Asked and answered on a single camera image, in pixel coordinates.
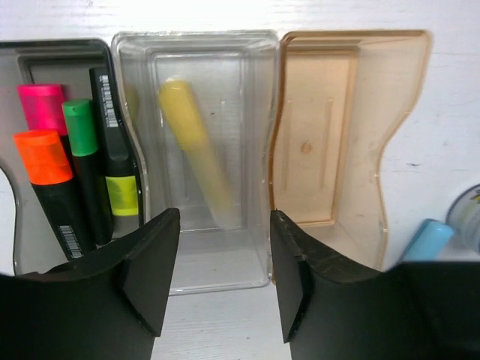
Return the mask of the orange cap black highlighter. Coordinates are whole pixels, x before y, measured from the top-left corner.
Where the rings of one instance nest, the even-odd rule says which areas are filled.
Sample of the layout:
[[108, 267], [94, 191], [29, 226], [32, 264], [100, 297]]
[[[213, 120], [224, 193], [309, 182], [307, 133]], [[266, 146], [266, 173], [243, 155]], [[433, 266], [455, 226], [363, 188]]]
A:
[[27, 130], [13, 135], [46, 219], [68, 260], [97, 249], [80, 189], [56, 130]]

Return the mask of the yellow cap black highlighter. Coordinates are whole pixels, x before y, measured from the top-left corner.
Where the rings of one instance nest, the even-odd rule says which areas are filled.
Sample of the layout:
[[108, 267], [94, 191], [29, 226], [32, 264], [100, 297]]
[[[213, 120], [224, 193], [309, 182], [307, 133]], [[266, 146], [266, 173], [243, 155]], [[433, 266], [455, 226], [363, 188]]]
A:
[[106, 67], [89, 69], [94, 123], [112, 214], [140, 225], [137, 168], [124, 127], [118, 94]]

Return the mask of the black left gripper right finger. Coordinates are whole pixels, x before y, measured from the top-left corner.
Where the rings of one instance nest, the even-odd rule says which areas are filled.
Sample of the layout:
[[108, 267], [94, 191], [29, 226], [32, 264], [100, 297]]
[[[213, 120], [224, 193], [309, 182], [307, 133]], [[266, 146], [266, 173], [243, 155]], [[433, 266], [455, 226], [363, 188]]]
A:
[[270, 214], [283, 340], [293, 359], [477, 359], [479, 264], [381, 272]]

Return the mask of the pink cap black highlighter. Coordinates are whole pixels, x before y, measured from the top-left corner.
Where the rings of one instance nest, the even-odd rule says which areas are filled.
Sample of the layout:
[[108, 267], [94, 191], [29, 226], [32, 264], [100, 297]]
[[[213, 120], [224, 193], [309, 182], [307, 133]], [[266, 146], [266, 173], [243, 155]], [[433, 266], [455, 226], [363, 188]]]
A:
[[71, 145], [62, 104], [66, 101], [60, 84], [24, 84], [17, 86], [29, 130], [56, 130], [72, 164]]

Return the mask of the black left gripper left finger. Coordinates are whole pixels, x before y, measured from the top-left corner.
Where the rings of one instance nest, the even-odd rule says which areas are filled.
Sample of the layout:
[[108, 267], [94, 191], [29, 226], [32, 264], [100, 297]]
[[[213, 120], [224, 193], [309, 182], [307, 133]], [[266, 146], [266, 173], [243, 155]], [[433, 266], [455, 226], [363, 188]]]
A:
[[179, 245], [169, 208], [46, 273], [1, 277], [3, 359], [149, 359]]

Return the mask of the yellow translucent glue stick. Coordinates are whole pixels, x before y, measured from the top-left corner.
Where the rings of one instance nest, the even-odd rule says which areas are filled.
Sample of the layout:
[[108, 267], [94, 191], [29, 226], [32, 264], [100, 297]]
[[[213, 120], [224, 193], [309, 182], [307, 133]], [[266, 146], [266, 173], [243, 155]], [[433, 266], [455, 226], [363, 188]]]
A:
[[158, 91], [163, 118], [186, 154], [214, 222], [223, 230], [236, 228], [236, 206], [227, 174], [221, 166], [189, 84], [171, 79]]

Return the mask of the green cap black highlighter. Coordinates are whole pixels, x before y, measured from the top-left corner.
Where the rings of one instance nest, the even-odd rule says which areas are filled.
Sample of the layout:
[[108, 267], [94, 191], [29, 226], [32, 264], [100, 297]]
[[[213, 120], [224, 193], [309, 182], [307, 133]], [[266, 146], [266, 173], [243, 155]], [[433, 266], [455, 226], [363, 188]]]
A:
[[102, 173], [91, 101], [67, 100], [61, 108], [93, 240], [97, 245], [106, 245], [113, 237], [113, 215], [106, 179]]

